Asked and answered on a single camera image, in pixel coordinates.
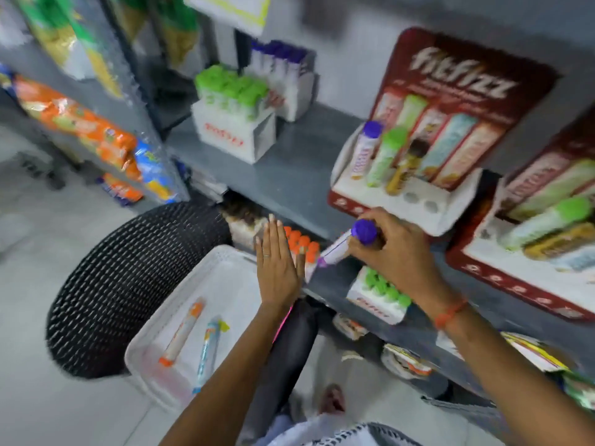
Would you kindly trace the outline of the person's left hand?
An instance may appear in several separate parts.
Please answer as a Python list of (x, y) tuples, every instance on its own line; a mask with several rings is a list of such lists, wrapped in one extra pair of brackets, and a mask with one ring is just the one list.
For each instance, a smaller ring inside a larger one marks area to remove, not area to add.
[(284, 224), (277, 219), (279, 232), (279, 258), (267, 265), (267, 223), (258, 235), (262, 239), (264, 252), (263, 270), (257, 272), (262, 303), (266, 308), (275, 308), (283, 316), (289, 313), (301, 293), (301, 288), (292, 288), (294, 259), (284, 230)]

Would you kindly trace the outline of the pale blue tube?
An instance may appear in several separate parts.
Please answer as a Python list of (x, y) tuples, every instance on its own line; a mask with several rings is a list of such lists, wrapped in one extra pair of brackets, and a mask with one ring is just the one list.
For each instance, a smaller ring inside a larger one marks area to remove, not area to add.
[(558, 272), (580, 273), (595, 267), (595, 244), (581, 247), (551, 261)]

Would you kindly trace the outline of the row of orange snack packets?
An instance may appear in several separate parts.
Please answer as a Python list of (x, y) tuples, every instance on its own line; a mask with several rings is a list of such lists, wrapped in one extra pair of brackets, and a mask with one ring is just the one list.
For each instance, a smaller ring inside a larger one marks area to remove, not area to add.
[(49, 129), (76, 137), (130, 179), (142, 177), (134, 158), (136, 137), (45, 84), (17, 75), (13, 88), (21, 107)]

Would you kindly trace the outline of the blue snack packet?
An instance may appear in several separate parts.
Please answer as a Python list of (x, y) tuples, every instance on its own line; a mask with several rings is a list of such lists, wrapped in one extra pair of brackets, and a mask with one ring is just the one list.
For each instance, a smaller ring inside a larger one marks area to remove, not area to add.
[(134, 157), (142, 182), (161, 202), (173, 203), (178, 196), (174, 182), (150, 146), (137, 139)]

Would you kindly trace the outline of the yellow tube with brown cap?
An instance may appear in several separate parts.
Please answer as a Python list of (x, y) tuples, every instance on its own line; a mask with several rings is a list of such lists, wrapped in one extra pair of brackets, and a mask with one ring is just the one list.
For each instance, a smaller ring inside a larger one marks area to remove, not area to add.
[(524, 247), (525, 257), (536, 261), (555, 259), (595, 242), (595, 224), (582, 222)]
[(385, 192), (388, 195), (397, 196), (402, 192), (407, 181), (417, 172), (429, 148), (429, 142), (423, 139), (416, 138), (411, 142), (409, 149), (385, 187)]

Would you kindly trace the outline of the person's left forearm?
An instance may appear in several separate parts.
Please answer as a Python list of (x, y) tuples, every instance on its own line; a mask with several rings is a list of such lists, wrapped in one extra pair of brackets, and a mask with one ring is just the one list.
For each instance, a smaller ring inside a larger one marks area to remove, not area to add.
[(267, 301), (159, 446), (235, 446), (287, 304)]

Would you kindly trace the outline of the blue tube with yellow tag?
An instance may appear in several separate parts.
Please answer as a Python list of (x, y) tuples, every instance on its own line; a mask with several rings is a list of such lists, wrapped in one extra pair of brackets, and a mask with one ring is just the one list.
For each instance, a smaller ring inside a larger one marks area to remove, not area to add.
[(197, 368), (196, 382), (192, 390), (193, 395), (200, 393), (214, 373), (219, 337), (222, 331), (227, 330), (228, 326), (220, 316), (215, 316), (208, 322), (204, 333), (204, 343)]

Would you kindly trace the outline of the white tube with purple cap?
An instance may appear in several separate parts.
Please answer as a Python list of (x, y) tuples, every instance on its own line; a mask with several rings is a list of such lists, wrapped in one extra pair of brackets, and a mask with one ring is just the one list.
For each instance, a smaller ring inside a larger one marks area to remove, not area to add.
[(326, 268), (342, 261), (349, 254), (350, 238), (357, 239), (363, 246), (370, 246), (376, 242), (377, 237), (378, 230), (373, 221), (358, 219), (349, 230), (321, 252), (317, 264), (320, 268)]

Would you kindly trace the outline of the green tube with green cap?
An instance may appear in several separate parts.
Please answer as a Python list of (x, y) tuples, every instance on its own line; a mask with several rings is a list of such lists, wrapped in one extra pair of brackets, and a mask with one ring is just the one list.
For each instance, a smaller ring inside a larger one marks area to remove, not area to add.
[(592, 211), (593, 205), (587, 196), (570, 197), (513, 227), (499, 237), (497, 243), (505, 250), (517, 251), (547, 234), (585, 220)]
[(368, 187), (380, 187), (394, 158), (406, 144), (408, 136), (409, 130), (407, 127), (401, 125), (396, 126), (383, 134), (376, 157), (366, 176), (366, 185)]

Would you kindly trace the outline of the group of orange-capped tubes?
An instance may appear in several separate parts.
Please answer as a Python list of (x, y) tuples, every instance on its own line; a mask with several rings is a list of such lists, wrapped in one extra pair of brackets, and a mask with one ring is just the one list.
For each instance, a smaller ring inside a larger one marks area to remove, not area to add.
[(294, 262), (301, 251), (305, 255), (305, 282), (309, 283), (318, 267), (318, 259), (321, 254), (320, 242), (291, 226), (284, 226), (284, 230)]

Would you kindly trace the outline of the small orange snack packet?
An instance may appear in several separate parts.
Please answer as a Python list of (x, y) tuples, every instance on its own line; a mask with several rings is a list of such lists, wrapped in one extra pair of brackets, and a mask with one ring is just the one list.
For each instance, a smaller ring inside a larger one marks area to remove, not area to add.
[(120, 206), (130, 207), (144, 198), (141, 191), (109, 173), (104, 173), (96, 182)]

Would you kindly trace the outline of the red cardboard display stand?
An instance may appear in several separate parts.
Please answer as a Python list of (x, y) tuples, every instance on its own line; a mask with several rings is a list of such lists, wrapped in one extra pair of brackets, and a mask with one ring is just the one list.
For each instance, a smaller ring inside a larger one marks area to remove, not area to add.
[(595, 322), (595, 267), (558, 272), (554, 259), (524, 256), (524, 247), (532, 243), (517, 251), (497, 243), (513, 227), (576, 195), (587, 196), (593, 205), (592, 214), (576, 224), (595, 224), (595, 102), (476, 203), (447, 249), (447, 262), (542, 310), (570, 321)]
[[(367, 173), (350, 178), (355, 142), (366, 122), (346, 140), (331, 171), (328, 205), (352, 217), (375, 207), (441, 237), (463, 216), (477, 194), (482, 162), (554, 89), (553, 67), (477, 43), (411, 27), (400, 34), (368, 119), (409, 130), (380, 187)], [(430, 148), (402, 192), (385, 192), (409, 149), (423, 139)]]

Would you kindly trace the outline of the white yellow food packet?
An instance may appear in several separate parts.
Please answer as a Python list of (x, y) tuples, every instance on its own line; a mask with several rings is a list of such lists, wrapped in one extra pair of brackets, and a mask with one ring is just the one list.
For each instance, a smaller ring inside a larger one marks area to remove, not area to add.
[(535, 338), (515, 332), (501, 331), (500, 334), (525, 359), (544, 373), (561, 372), (571, 369), (562, 360), (555, 357), (552, 353), (547, 352), (545, 346)]

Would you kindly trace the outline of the group of green-capped tubes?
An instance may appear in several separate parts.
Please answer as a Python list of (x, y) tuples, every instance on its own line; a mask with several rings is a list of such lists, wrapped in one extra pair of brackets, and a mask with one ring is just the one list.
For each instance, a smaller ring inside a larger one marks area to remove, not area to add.
[(389, 303), (393, 306), (399, 306), (406, 310), (412, 303), (412, 300), (400, 292), (393, 284), (389, 283), (387, 279), (382, 277), (377, 271), (364, 267), (364, 288), (375, 297), (380, 298), (383, 302)]
[(220, 65), (212, 65), (194, 77), (199, 100), (215, 111), (243, 120), (256, 120), (270, 107), (270, 88), (264, 81)]

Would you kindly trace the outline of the white sign with yellow border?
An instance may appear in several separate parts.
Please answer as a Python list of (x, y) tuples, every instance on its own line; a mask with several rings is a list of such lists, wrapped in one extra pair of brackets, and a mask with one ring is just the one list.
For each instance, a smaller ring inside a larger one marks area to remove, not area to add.
[(253, 37), (264, 31), (271, 0), (183, 0), (192, 9)]

